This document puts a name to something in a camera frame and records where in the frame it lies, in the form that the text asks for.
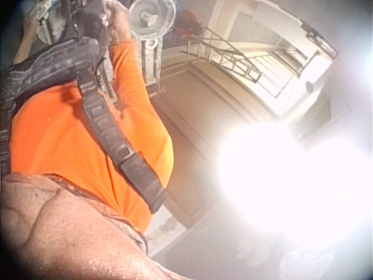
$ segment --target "shoulder strap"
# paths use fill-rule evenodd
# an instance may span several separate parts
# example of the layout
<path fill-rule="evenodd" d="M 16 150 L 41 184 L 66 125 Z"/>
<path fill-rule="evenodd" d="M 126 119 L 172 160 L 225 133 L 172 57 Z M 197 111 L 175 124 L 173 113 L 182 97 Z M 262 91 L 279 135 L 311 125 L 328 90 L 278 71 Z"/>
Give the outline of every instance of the shoulder strap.
<path fill-rule="evenodd" d="M 157 212 L 166 198 L 157 174 L 120 130 L 104 96 L 98 91 L 93 67 L 89 64 L 76 66 L 76 73 L 84 111 L 102 149 L 150 211 Z"/>

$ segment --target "staircase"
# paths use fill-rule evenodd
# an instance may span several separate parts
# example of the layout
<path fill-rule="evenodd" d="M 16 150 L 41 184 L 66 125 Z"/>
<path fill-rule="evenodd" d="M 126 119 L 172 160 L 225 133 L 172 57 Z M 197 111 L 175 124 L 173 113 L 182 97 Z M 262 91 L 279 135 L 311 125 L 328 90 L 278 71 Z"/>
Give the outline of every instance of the staircase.
<path fill-rule="evenodd" d="M 190 39 L 184 52 L 263 87 L 275 99 L 291 81 L 300 77 L 309 61 L 297 50 L 265 51 L 259 56 L 246 56 L 207 27 L 205 36 Z"/>

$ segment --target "orange shirt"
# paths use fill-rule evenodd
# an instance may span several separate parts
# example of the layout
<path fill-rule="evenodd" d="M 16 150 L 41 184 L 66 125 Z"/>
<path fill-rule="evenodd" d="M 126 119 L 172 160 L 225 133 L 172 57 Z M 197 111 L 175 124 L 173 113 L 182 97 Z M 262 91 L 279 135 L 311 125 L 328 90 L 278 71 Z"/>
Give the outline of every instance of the orange shirt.
<path fill-rule="evenodd" d="M 174 164 L 171 138 L 150 104 L 135 59 L 135 42 L 112 46 L 113 88 L 120 110 L 110 104 L 122 131 L 166 187 Z M 12 171 L 56 174 L 97 195 L 139 230 L 149 207 L 116 171 L 95 142 L 75 82 L 54 86 L 28 100 L 12 123 Z"/>

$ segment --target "black harness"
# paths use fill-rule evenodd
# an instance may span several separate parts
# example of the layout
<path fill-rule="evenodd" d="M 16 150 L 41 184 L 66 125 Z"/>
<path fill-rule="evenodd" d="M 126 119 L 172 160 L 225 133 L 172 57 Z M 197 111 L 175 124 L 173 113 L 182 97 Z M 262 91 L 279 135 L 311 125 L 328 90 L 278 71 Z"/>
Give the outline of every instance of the black harness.
<path fill-rule="evenodd" d="M 1 178 L 11 172 L 9 140 L 12 118 L 18 109 L 38 92 L 76 79 L 90 124 L 87 129 L 94 132 L 117 171 L 155 213 L 166 193 L 155 171 L 126 139 L 98 91 L 97 67 L 102 57 L 102 44 L 96 38 L 72 38 L 43 49 L 10 69 L 2 89 Z"/>

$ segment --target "bright light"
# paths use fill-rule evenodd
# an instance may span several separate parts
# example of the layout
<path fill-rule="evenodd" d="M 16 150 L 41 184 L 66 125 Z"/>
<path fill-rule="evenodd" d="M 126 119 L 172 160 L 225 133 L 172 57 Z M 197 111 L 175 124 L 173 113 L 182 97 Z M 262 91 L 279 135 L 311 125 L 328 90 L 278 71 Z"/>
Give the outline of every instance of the bright light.
<path fill-rule="evenodd" d="M 337 243 L 366 218 L 370 167 L 340 141 L 305 153 L 274 124 L 235 130 L 219 162 L 222 188 L 249 223 L 286 232 L 305 248 Z"/>
<path fill-rule="evenodd" d="M 223 144 L 223 190 L 253 225 L 282 229 L 300 154 L 290 134 L 273 124 L 241 127 Z"/>

